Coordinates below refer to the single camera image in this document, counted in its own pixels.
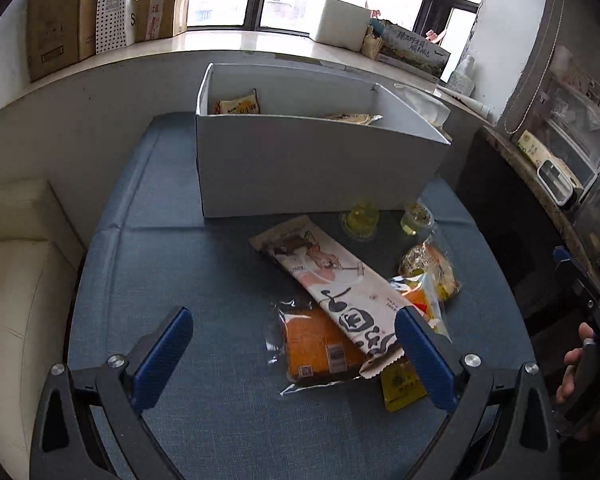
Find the person's right hand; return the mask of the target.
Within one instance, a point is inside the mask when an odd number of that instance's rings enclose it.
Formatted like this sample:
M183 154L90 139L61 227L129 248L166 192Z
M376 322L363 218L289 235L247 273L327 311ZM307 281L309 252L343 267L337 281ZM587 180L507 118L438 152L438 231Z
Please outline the person's right hand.
M556 391L556 424L564 436L585 439L600 432L600 336L588 323L578 328L581 347L568 351Z

